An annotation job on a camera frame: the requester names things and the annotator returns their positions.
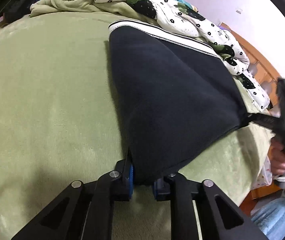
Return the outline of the black garment on headboard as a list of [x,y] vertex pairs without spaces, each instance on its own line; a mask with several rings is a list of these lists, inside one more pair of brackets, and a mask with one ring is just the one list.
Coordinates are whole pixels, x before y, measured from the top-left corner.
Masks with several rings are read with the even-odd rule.
[[5,23],[12,23],[30,14],[30,6],[36,0],[11,0],[3,10]]

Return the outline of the white floral quilt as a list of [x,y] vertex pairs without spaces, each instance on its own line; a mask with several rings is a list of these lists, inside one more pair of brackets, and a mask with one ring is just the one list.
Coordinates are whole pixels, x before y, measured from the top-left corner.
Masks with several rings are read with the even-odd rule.
[[176,0],[40,0],[30,6],[30,17],[53,12],[107,11],[157,25],[174,33],[211,46],[230,74],[246,89],[252,103],[261,112],[270,97],[249,72],[250,61],[234,35],[219,28],[195,9]]

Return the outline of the black pants with white stripe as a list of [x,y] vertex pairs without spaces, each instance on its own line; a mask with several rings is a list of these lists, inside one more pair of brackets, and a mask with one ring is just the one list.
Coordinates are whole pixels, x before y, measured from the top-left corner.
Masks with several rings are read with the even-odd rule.
[[248,125],[241,93],[209,45],[132,20],[108,29],[111,74],[137,184],[177,172]]

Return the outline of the green fleece bed sheet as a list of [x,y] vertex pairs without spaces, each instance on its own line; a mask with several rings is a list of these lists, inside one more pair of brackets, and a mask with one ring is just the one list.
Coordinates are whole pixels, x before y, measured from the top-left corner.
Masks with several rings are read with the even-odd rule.
[[[109,74],[110,12],[29,15],[0,28],[0,239],[11,239],[72,181],[97,180],[125,154]],[[180,172],[211,179],[236,205],[272,135],[256,124],[213,144]],[[170,204],[150,187],[115,203],[112,239],[171,239]]]

